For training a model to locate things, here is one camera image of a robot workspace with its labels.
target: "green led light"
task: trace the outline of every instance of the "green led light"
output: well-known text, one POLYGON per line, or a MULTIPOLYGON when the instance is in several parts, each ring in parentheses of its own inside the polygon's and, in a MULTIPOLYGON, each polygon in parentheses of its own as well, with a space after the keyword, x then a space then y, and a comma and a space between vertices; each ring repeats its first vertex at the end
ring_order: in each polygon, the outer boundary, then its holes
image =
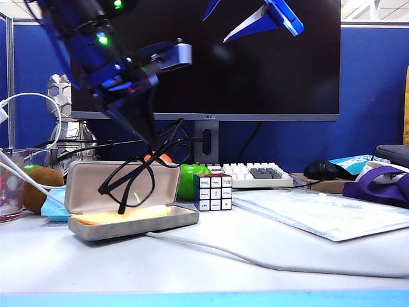
POLYGON ((134 193, 134 196, 135 196, 135 198, 136 198, 136 202, 138 202, 138 204, 140 204, 141 203, 141 200, 139 199, 139 196, 138 196, 138 193, 134 193))
POLYGON ((114 1, 114 6, 115 6, 115 10, 119 10, 122 7, 122 1, 121 0, 115 0, 114 1))
POLYGON ((98 32, 96 34, 96 37, 98 38, 98 41, 100 42, 100 44, 105 45, 105 46, 108 45, 109 41, 104 32, 98 32))

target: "white cable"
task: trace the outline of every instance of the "white cable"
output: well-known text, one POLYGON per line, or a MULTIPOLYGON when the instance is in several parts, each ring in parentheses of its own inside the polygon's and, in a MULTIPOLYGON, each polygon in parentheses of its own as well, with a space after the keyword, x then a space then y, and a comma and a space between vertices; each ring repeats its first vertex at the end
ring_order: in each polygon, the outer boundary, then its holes
POLYGON ((373 273, 373 272, 362 272, 362 271, 341 271, 341 270, 332 270, 332 269, 312 269, 309 267, 285 267, 281 265, 274 265, 269 264, 267 262, 262 262, 253 258, 250 258, 245 255, 241 255, 234 251, 231 251, 226 248, 221 248, 216 245, 207 244, 204 242, 185 239, 181 237, 175 237, 172 235, 164 235, 154 232, 147 232, 145 233, 146 236, 152 237, 155 239, 162 239, 162 240, 170 240, 178 243, 184 244, 193 244, 198 246, 204 246, 206 248, 218 249, 219 251, 223 251, 225 253, 229 253, 233 256, 241 258, 246 262, 249 262, 254 265, 258 265, 260 267, 265 267, 267 269, 275 270, 275 271, 286 271, 286 272, 301 272, 301 273, 315 273, 315 274, 333 274, 333 275, 346 275, 346 276, 359 276, 359 277, 374 277, 374 278, 399 278, 399 279, 409 279, 409 274, 383 274, 383 273, 373 273))
POLYGON ((0 150, 0 157, 2 158, 2 160, 4 159, 4 161, 7 162, 18 174, 20 174, 24 178, 25 181, 35 186, 38 190, 40 190, 42 193, 49 196, 56 202, 62 205, 65 205, 63 200, 60 200, 59 198, 55 197, 53 194, 49 193, 46 189, 44 189, 37 182, 35 182, 29 175, 27 175, 23 170, 21 170, 9 157, 7 157, 6 154, 3 153, 2 150, 0 150))
MULTIPOLYGON (((0 162, 0 166, 1 166, 2 168, 7 169, 10 173, 13 173, 13 175, 15 175, 16 177, 19 177, 21 180, 27 181, 25 178, 23 178, 22 175, 20 175, 19 173, 17 173, 13 168, 11 168, 11 167, 5 165, 5 164, 2 163, 2 162, 0 162)), ((65 188, 66 188, 66 185, 53 186, 53 185, 39 184, 38 182, 37 182, 37 184, 38 184, 40 187, 42 187, 42 188, 44 188, 44 189, 49 189, 49 190, 53 190, 53 189, 65 189, 65 188)))
POLYGON ((55 144, 57 144, 57 142, 58 142, 59 136, 60 136, 60 134, 61 134, 61 126, 62 126, 62 122, 63 122, 62 116, 61 116, 61 111, 59 110, 59 107, 58 107, 56 101, 55 101, 52 97, 47 96, 47 95, 44 95, 44 94, 41 94, 41 93, 31 93, 31 92, 19 93, 19 94, 12 95, 12 96, 10 96, 10 97, 8 97, 8 98, 3 99, 2 101, 0 101, 0 108, 3 108, 5 105, 7 105, 7 103, 8 103, 11 99, 17 98, 17 97, 19 97, 19 96, 26 96, 26 95, 34 95, 34 96, 40 96, 40 97, 46 98, 46 99, 48 99, 49 101, 51 101, 51 102, 55 105, 55 107, 56 107, 56 111, 57 111, 57 114, 58 114, 58 130, 57 130, 57 134, 56 134, 56 137, 55 137, 54 142, 52 142, 51 144, 49 144, 49 145, 46 146, 46 148, 52 148, 52 147, 53 147, 55 144))
POLYGON ((7 112, 2 107, 0 107, 0 123, 3 123, 7 119, 8 119, 7 112))

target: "blue cubicle wall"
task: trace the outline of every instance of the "blue cubicle wall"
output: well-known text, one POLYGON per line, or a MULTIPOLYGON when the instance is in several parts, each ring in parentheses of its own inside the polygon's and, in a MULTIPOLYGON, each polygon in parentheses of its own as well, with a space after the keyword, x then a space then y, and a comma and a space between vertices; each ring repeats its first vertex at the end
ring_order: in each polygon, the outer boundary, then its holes
MULTIPOLYGON (((265 122, 244 159, 275 161, 287 171, 302 171, 314 159, 370 154, 376 145, 402 142, 409 29, 342 28, 341 97, 337 122, 265 122)), ((16 92, 44 92, 51 74, 61 73, 45 33, 38 26, 15 26, 16 92)), ((54 120, 40 98, 16 105, 16 144, 46 140, 54 120)), ((91 121, 101 139, 132 136, 110 121, 91 121)), ((236 162, 255 122, 220 123, 220 162, 236 162)), ((135 150, 113 150, 125 159, 135 150)))
MULTIPOLYGON (((7 97, 6 21, 0 18, 0 100, 7 97)), ((8 122, 0 126, 0 147, 8 144, 8 122)))

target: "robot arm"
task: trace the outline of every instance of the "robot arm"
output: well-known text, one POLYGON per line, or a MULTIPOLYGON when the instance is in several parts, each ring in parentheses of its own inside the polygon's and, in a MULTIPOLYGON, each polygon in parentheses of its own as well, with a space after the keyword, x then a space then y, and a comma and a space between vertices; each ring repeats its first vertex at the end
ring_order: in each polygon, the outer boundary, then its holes
POLYGON ((157 133, 151 101, 157 73, 192 63, 191 46, 181 40, 142 48, 138 63, 127 56, 110 20, 133 10, 138 1, 38 0, 43 26, 54 48, 63 41, 82 68, 83 79, 101 112, 145 142, 157 133))

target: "paper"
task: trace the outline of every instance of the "paper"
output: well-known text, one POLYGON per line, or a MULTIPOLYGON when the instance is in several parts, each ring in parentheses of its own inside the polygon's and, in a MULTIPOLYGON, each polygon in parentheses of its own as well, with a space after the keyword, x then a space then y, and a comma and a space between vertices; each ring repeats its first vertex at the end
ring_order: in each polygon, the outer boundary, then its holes
POLYGON ((71 217, 85 225, 103 225, 168 216, 170 213, 171 207, 157 205, 144 208, 128 208, 124 214, 118 214, 118 211, 105 211, 72 214, 71 217))
POLYGON ((409 227, 409 210, 306 190, 239 191, 233 204, 332 241, 409 227))

